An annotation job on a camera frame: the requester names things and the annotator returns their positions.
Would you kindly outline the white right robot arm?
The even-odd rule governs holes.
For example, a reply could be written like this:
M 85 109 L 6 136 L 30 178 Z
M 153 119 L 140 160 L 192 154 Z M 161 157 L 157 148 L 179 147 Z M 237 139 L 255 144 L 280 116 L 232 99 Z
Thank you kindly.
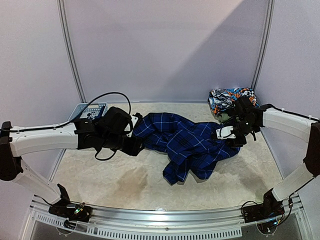
M 260 107 L 236 104 L 232 113 L 213 137 L 227 141 L 231 147 L 242 147 L 247 135 L 262 131 L 280 172 L 286 174 L 270 191 L 270 199 L 258 208 L 262 218 L 269 218 L 278 210 L 277 202 L 319 177 L 320 121 L 271 104 Z

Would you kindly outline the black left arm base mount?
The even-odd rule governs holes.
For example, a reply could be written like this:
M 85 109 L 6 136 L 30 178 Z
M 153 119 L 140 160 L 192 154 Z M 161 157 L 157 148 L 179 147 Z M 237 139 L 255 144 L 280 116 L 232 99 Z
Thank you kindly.
M 67 190 L 57 184 L 60 190 L 60 199 L 57 203 L 50 203 L 48 212 L 52 215 L 66 218 L 69 221 L 80 221 L 88 223 L 93 212 L 93 208 L 82 203 L 71 203 Z

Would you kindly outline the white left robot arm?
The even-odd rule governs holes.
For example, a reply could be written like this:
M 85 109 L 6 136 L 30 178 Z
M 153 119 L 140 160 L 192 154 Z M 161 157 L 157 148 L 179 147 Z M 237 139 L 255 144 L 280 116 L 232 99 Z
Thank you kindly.
M 132 121 L 111 125 L 103 120 L 80 118 L 31 128 L 13 127 L 6 121 L 0 131 L 0 179 L 25 187 L 54 206 L 63 217 L 70 217 L 75 210 L 66 189 L 33 171 L 22 156 L 55 149 L 93 148 L 99 153 L 105 148 L 136 157 L 143 149 L 143 141 L 133 135 L 134 125 Z

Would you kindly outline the blue plaid flannel shirt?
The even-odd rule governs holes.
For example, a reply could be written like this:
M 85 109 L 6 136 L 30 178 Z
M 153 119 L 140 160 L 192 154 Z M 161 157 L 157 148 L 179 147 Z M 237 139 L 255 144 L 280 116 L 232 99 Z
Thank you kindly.
M 236 156 L 240 148 L 226 140 L 213 139 L 220 127 L 215 122 L 193 122 L 167 112 L 148 113 L 136 124 L 133 136 L 141 138 L 148 150 L 166 153 L 169 163 L 162 171 L 165 180 L 183 183 L 189 172 L 207 180 L 219 161 Z

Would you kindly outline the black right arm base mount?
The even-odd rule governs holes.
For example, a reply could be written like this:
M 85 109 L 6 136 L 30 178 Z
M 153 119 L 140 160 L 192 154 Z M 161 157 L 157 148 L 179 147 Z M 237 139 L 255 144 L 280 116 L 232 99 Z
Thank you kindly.
M 244 217 L 245 223 L 257 222 L 281 216 L 281 218 L 276 220 L 274 223 L 275 226 L 279 226 L 287 220 L 292 212 L 292 195 L 293 194 L 289 195 L 288 206 L 290 210 L 287 215 L 285 215 L 283 200 L 276 199 L 273 194 L 273 189 L 270 189 L 263 195 L 262 203 L 258 204 L 251 200 L 245 202 L 240 208 L 241 215 Z

